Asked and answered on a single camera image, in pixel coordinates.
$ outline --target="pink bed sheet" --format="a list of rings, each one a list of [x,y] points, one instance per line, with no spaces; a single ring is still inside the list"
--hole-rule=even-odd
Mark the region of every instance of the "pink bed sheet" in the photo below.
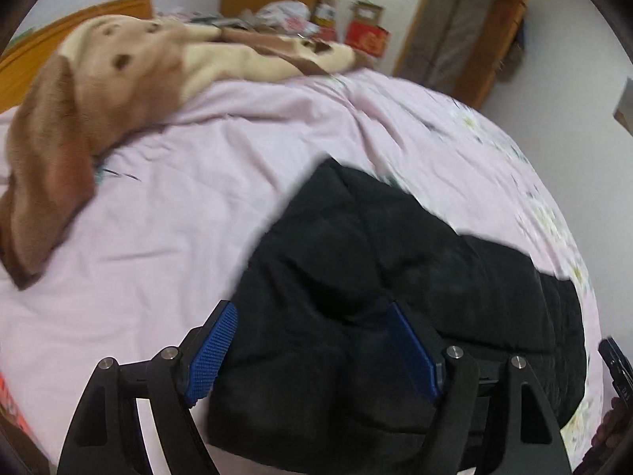
[[[0,116],[0,139],[13,115]],[[97,196],[43,279],[18,292],[0,270],[0,370],[57,462],[96,363],[151,358],[230,297],[258,238],[316,163],[332,156],[396,181],[458,232],[526,252],[571,277],[584,317],[586,395],[563,430],[572,464],[602,411],[597,306],[549,192],[501,129],[451,98],[363,71],[286,84],[222,82],[117,148]],[[0,192],[8,167],[0,155]],[[204,402],[193,413],[204,419]],[[147,405],[156,475],[169,473]],[[211,449],[223,473],[273,473]]]

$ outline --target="metal screw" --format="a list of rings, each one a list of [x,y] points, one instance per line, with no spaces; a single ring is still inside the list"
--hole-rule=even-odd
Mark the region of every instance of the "metal screw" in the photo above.
[[[115,360],[112,357],[106,357],[105,359],[101,359],[97,366],[99,366],[99,368],[102,370],[109,370],[110,368],[112,368],[112,364],[114,363]]]
[[[464,351],[459,346],[449,346],[446,349],[446,353],[448,354],[448,357],[453,359],[461,359],[464,357]]]
[[[518,355],[513,357],[510,362],[512,363],[512,366],[520,370],[527,366],[527,361],[523,357],[519,357]]]
[[[160,357],[162,357],[163,359],[167,361],[175,359],[177,355],[178,355],[178,348],[176,348],[175,346],[168,346],[167,348],[163,349],[163,351],[160,353]]]

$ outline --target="black cloth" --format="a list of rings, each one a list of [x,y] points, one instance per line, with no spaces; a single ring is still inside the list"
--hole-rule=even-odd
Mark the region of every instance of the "black cloth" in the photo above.
[[[396,473],[434,409],[390,342],[394,300],[476,358],[524,355],[561,426],[574,414],[586,356],[572,282],[540,274],[512,248],[459,236],[413,196],[327,160],[233,295],[239,326],[211,394],[211,444],[300,473]],[[478,400],[471,466],[487,409]]]

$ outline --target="black garment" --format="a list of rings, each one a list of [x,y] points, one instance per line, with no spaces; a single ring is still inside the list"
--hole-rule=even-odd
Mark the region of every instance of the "black garment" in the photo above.
[[[572,282],[458,236],[413,196],[328,160],[262,238],[233,296],[239,326],[210,400],[211,443],[300,473],[395,473],[434,410],[390,343],[394,300],[476,358],[525,355],[559,423],[572,417],[586,376]]]

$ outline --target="wooden headboard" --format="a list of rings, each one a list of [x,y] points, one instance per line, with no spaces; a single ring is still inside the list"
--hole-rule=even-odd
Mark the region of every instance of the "wooden headboard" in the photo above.
[[[34,32],[9,48],[0,57],[0,112],[22,102],[40,67],[77,25],[104,14],[123,14],[151,19],[152,0],[113,0],[79,10]]]

